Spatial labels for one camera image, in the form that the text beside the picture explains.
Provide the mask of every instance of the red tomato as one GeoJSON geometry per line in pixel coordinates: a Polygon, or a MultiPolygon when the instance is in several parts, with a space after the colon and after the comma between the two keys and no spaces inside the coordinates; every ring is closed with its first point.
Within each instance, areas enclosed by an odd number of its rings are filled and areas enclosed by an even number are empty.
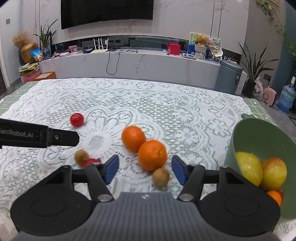
{"type": "Polygon", "coordinates": [[[91,164],[95,164],[95,165],[101,164],[101,160],[95,159],[95,158],[87,159],[82,167],[83,167],[83,169],[85,169],[86,166],[91,165],[91,164]]]}
{"type": "Polygon", "coordinates": [[[283,192],[281,190],[277,190],[277,192],[279,193],[279,195],[281,195],[281,199],[283,200],[283,198],[284,198],[283,192]]]}
{"type": "Polygon", "coordinates": [[[80,113],[75,113],[70,117],[71,125],[74,127],[80,127],[83,125],[84,117],[80,113]]]}

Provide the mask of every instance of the yellow pear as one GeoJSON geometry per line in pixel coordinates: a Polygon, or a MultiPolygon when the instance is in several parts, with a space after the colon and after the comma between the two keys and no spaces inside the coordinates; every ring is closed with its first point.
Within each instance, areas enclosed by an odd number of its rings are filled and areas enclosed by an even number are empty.
{"type": "Polygon", "coordinates": [[[263,176],[261,163],[258,157],[242,151],[236,152],[235,156],[244,178],[258,187],[263,176]]]}

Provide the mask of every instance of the wall outlet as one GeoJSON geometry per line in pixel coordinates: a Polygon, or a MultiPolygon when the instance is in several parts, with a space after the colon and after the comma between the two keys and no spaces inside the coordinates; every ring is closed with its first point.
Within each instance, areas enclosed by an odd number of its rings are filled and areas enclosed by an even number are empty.
{"type": "Polygon", "coordinates": [[[264,74],[263,79],[265,79],[269,82],[271,80],[271,76],[268,74],[264,74]]]}
{"type": "Polygon", "coordinates": [[[109,39],[109,46],[123,46],[123,39],[109,39]]]}

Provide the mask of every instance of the green table mat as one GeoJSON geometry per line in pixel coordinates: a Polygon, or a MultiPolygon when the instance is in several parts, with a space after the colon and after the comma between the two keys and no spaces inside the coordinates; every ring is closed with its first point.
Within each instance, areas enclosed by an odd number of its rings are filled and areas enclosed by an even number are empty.
{"type": "Polygon", "coordinates": [[[274,125],[276,123],[271,118],[271,116],[266,112],[266,110],[259,104],[259,101],[256,99],[248,99],[244,98],[244,102],[249,106],[252,114],[257,117],[258,119],[265,120],[267,122],[270,122],[274,125]]]}
{"type": "Polygon", "coordinates": [[[28,82],[24,84],[22,87],[20,87],[18,90],[13,92],[10,95],[7,95],[4,97],[4,99],[0,102],[0,116],[4,114],[13,103],[17,102],[22,95],[27,93],[29,89],[31,89],[33,86],[35,86],[38,82],[28,82]]]}

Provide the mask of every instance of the white lace tablecloth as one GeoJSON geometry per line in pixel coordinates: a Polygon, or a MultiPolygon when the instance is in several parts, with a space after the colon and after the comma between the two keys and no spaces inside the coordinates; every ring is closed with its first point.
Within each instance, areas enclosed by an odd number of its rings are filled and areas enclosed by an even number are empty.
{"type": "MultiPolygon", "coordinates": [[[[119,155],[119,171],[108,186],[115,198],[121,191],[159,191],[138,166],[136,154],[122,145],[121,132],[129,125],[142,128],[147,139],[165,144],[171,179],[163,191],[176,197],[182,186],[171,171],[172,155],[217,169],[242,113],[251,112],[240,97],[183,85],[101,78],[40,81],[1,117],[76,130],[80,142],[77,147],[0,150],[0,239],[17,234],[9,216],[13,201],[58,167],[78,168],[73,155],[81,148],[102,162],[119,155]],[[69,121],[75,112],[85,117],[84,126],[77,129],[69,121]]],[[[89,196],[86,185],[77,184],[75,189],[89,196]]],[[[203,195],[214,190],[214,185],[205,185],[203,195]]]]}

